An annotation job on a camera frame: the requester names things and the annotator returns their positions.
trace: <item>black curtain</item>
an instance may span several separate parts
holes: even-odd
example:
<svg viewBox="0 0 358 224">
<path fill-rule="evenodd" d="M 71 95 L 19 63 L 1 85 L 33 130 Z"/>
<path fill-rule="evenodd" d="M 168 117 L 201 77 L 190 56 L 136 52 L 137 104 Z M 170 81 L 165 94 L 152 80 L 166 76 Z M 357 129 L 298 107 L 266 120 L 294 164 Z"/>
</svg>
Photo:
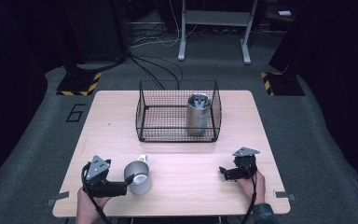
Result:
<svg viewBox="0 0 358 224">
<path fill-rule="evenodd" d="M 300 14 L 270 64 L 279 70 L 298 64 L 327 129 L 358 172 L 358 1 L 310 0 Z M 298 49 L 305 51 L 294 58 Z"/>
<path fill-rule="evenodd" d="M 48 1 L 48 7 L 72 38 L 59 2 Z M 0 167 L 43 101 L 46 72 L 62 66 L 49 35 L 46 17 L 35 9 L 35 1 L 0 0 Z M 69 48 L 76 59 L 77 46 Z"/>
</svg>

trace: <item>cable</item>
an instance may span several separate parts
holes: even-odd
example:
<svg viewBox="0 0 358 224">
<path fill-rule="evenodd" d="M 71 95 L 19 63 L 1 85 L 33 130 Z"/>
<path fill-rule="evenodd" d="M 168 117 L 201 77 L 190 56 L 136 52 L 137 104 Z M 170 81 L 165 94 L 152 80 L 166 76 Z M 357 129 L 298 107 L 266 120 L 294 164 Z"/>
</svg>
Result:
<svg viewBox="0 0 358 224">
<path fill-rule="evenodd" d="M 203 2 L 202 2 L 202 10 L 203 10 L 204 7 L 205 7 L 205 2 L 206 2 L 206 0 L 203 0 Z M 146 44 L 158 44 L 158 43 L 161 44 L 161 45 L 164 46 L 164 47 L 169 48 L 169 47 L 172 47 L 174 44 L 176 44 L 176 42 L 178 42 L 178 41 L 181 39 L 180 33 L 179 33 L 179 24 L 178 24 L 178 21 L 177 21 L 177 19 L 176 19 L 175 13 L 173 12 L 172 0 L 170 0 L 170 8 L 171 8 L 173 20 L 175 21 L 175 25 L 176 25 L 176 31 L 177 31 L 176 39 L 174 39 L 174 40 L 162 40 L 159 36 L 156 36 L 156 37 L 154 37 L 154 38 L 157 39 L 158 41 L 154 41 L 154 42 L 144 42 L 144 43 L 142 43 L 142 44 L 133 45 L 133 46 L 130 46 L 131 49 L 132 49 L 132 48 L 136 48 L 136 47 L 140 47 L 140 46 L 146 45 Z M 191 35 L 191 34 L 193 33 L 193 31 L 197 28 L 197 26 L 198 26 L 198 25 L 196 24 L 196 26 L 194 26 L 194 28 L 186 35 L 186 37 L 188 37 L 189 35 Z"/>
<path fill-rule="evenodd" d="M 94 204 L 95 206 L 95 210 L 97 210 L 98 214 L 100 215 L 100 217 L 103 219 L 103 221 L 106 224 L 112 224 L 109 219 L 106 217 L 105 213 L 103 212 L 103 209 L 95 202 L 94 198 L 92 197 L 92 195 L 89 192 L 89 189 L 86 186 L 86 183 L 84 181 L 84 176 L 85 176 L 85 172 L 87 172 L 90 168 L 91 162 L 88 162 L 82 169 L 81 172 L 81 182 L 83 184 L 83 190 L 87 193 L 87 195 L 89 196 L 89 199 L 91 200 L 91 202 Z"/>
<path fill-rule="evenodd" d="M 162 40 L 162 38 L 166 38 L 166 37 L 169 37 L 169 36 L 170 36 L 170 33 L 168 31 L 163 31 L 163 32 L 161 32 L 160 34 L 157 34 L 157 35 L 146 35 L 146 34 L 144 34 L 143 36 L 138 37 L 138 38 L 134 38 L 131 41 L 130 49 L 137 48 L 137 47 L 147 45 L 147 44 L 162 44 L 162 43 L 168 43 L 168 42 L 177 42 L 177 40 L 178 40 L 177 36 L 176 36 L 176 39 L 174 39 L 174 40 Z M 145 42 L 146 40 L 149 40 L 149 39 L 157 39 L 158 41 Z"/>
<path fill-rule="evenodd" d="M 158 79 L 149 71 L 147 70 L 145 67 L 143 67 L 142 65 L 140 65 L 138 62 L 135 61 L 135 59 L 130 55 L 130 59 L 136 63 L 138 66 L 140 66 L 142 68 L 142 70 L 144 70 L 144 72 L 150 76 L 150 78 L 156 83 L 156 85 L 161 89 L 161 90 L 165 90 L 164 86 L 158 81 Z"/>
<path fill-rule="evenodd" d="M 156 28 L 161 25 L 161 32 L 158 34 L 154 34 L 154 35 L 148 35 L 147 32 L 148 31 L 156 31 Z M 135 29 L 132 32 L 132 35 L 135 35 L 135 37 L 130 41 L 130 46 L 136 46 L 139 44 L 143 44 L 146 40 L 148 39 L 157 39 L 157 38 L 165 38 L 167 36 L 169 36 L 169 33 L 167 33 L 166 31 L 164 31 L 164 29 L 162 28 L 162 22 L 159 23 L 158 25 L 156 25 L 155 27 L 151 28 L 151 29 Z"/>
<path fill-rule="evenodd" d="M 159 64 L 157 64 L 157 63 L 152 63 L 152 62 L 150 62 L 150 61 L 148 61 L 148 60 L 146 60 L 146 59 L 142 59 L 141 57 L 154 58 L 154 59 L 158 59 L 158 60 L 161 60 L 161 61 L 164 61 L 164 62 L 167 62 L 167 63 L 172 63 L 172 64 L 174 64 L 174 65 L 175 65 L 176 67 L 178 67 L 178 68 L 180 69 L 180 71 L 181 71 L 181 77 L 180 77 L 180 79 L 179 79 L 172 71 L 170 71 L 168 68 L 163 67 L 163 66 L 161 66 L 161 65 L 159 65 Z M 161 68 L 161 69 L 165 70 L 166 72 L 168 72 L 169 74 L 171 74 L 171 75 L 173 76 L 173 78 L 175 79 L 175 81 L 176 81 L 176 87 L 175 87 L 174 89 L 175 89 L 175 90 L 179 90 L 179 89 L 180 89 L 180 85 L 181 85 L 181 83 L 182 83 L 182 81 L 183 81 L 183 70 L 182 70 L 182 68 L 181 68 L 179 65 L 177 65 L 176 63 L 173 63 L 173 62 L 170 62 L 170 61 L 167 61 L 167 60 L 158 58 L 158 57 L 152 57 L 152 56 L 135 56 L 135 55 L 130 54 L 130 58 L 132 59 L 132 61 L 133 61 L 134 63 L 136 63 L 138 66 L 140 66 L 148 76 L 150 76 L 150 78 L 156 83 L 156 85 L 157 85 L 161 90 L 165 90 L 165 87 L 161 84 L 161 82 L 160 82 L 147 68 L 145 68 L 145 67 L 144 67 L 143 65 L 141 65 L 139 62 L 137 62 L 137 60 L 138 60 L 138 61 L 145 62 L 145 63 L 150 63 L 150 64 L 152 64 L 152 65 L 155 65 L 156 67 Z"/>
<path fill-rule="evenodd" d="M 124 62 L 124 60 L 125 60 L 125 58 L 120 58 L 120 59 L 116 60 L 112 64 L 109 64 L 109 65 L 103 66 L 103 67 L 99 67 L 99 68 L 91 68 L 91 69 L 80 68 L 80 69 L 85 70 L 85 71 L 89 71 L 89 72 L 101 73 L 103 71 L 109 70 L 111 68 L 114 68 L 114 67 L 120 65 L 121 63 Z"/>
<path fill-rule="evenodd" d="M 150 64 L 153 64 L 153 65 L 155 65 L 155 66 L 157 66 L 157 67 L 159 67 L 159 68 L 161 68 L 161 69 L 163 69 L 163 70 L 165 70 L 165 71 L 167 71 L 168 73 L 170 73 L 174 78 L 175 78 L 175 80 L 176 80 L 176 90 L 179 90 L 179 86 L 180 86 L 180 84 L 182 83 L 182 79 L 181 79 L 181 81 L 179 81 L 179 79 L 177 78 L 177 76 L 173 73 L 173 72 L 171 72 L 170 70 L 168 70 L 167 68 L 165 68 L 165 67 L 163 67 L 163 66 L 161 66 L 161 65 L 159 65 L 159 64 L 156 64 L 156 63 L 152 63 L 152 62 L 150 62 L 150 61 L 148 61 L 148 60 L 145 60 L 145 59 L 142 59 L 142 58 L 139 58 L 139 57 L 137 57 L 137 56 L 134 56 L 134 55 L 131 55 L 133 58 L 136 58 L 136 59 L 138 59 L 138 60 L 141 60 L 141 61 L 143 61 L 143 62 L 146 62 L 146 63 L 150 63 Z"/>
<path fill-rule="evenodd" d="M 251 174 L 251 172 L 248 170 L 248 168 L 246 168 L 246 166 L 241 162 L 241 164 L 242 164 L 242 166 L 243 166 L 243 168 L 245 168 L 245 170 L 246 170 L 246 172 L 248 173 L 248 175 L 251 177 L 251 180 L 252 180 L 252 183 L 253 183 L 253 185 L 254 185 L 254 193 L 252 194 L 252 200 L 251 200 L 251 203 L 249 204 L 249 208 L 248 208 L 248 211 L 246 212 L 246 214 L 245 214 L 245 217 L 243 218 L 243 220 L 242 220 L 242 222 L 241 222 L 241 224 L 245 224 L 246 223 L 246 220 L 249 218 L 249 216 L 251 215 L 251 212 L 252 212 L 252 210 L 253 210 L 253 208 L 254 208 L 254 206 L 255 206 L 255 197 L 256 197 L 256 186 L 257 186 L 257 184 L 256 184 L 256 181 L 255 181 L 255 179 L 253 178 L 253 176 L 252 176 L 252 174 Z"/>
</svg>

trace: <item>wire cage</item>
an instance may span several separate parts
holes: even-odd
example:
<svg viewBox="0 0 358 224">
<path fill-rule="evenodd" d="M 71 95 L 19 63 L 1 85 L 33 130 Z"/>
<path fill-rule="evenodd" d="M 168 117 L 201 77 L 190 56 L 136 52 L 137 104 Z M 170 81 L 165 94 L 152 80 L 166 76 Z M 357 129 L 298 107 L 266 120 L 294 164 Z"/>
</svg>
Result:
<svg viewBox="0 0 358 224">
<path fill-rule="evenodd" d="M 186 125 L 188 99 L 206 94 L 211 101 L 202 134 Z M 222 106 L 215 80 L 142 80 L 136 110 L 136 132 L 141 142 L 215 142 L 220 133 Z"/>
</svg>

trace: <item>silver cylinder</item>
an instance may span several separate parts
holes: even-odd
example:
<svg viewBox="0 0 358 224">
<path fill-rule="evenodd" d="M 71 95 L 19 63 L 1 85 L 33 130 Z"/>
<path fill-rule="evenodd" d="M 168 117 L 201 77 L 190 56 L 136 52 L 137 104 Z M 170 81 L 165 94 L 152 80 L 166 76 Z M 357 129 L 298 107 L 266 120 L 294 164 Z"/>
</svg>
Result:
<svg viewBox="0 0 358 224">
<path fill-rule="evenodd" d="M 129 185 L 130 191 L 134 194 L 145 194 L 152 187 L 148 159 L 146 155 L 141 155 L 138 161 L 133 161 L 124 169 L 124 178 L 134 175 L 132 183 Z"/>
<path fill-rule="evenodd" d="M 194 93 L 188 97 L 186 111 L 186 128 L 190 135 L 200 136 L 205 128 L 211 112 L 211 99 L 206 94 Z"/>
</svg>

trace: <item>table top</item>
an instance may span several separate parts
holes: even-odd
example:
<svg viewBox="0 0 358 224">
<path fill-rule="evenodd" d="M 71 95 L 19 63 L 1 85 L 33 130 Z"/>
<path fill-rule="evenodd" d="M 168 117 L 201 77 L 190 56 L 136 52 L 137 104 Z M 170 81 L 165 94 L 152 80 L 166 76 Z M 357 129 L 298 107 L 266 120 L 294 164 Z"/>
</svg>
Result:
<svg viewBox="0 0 358 224">
<path fill-rule="evenodd" d="M 141 154 L 149 159 L 152 188 L 144 195 L 128 189 L 104 208 L 108 217 L 185 217 L 244 215 L 249 201 L 238 183 L 225 180 L 219 166 L 235 168 L 234 153 L 241 147 L 260 151 L 258 170 L 266 177 L 266 202 L 276 214 L 290 211 L 253 95 L 249 91 L 219 91 L 222 123 L 213 143 L 143 143 L 135 130 L 138 91 L 98 91 L 89 110 L 60 192 L 55 217 L 76 216 L 81 171 L 94 155 L 112 160 L 107 180 L 123 181 L 125 166 Z"/>
</svg>

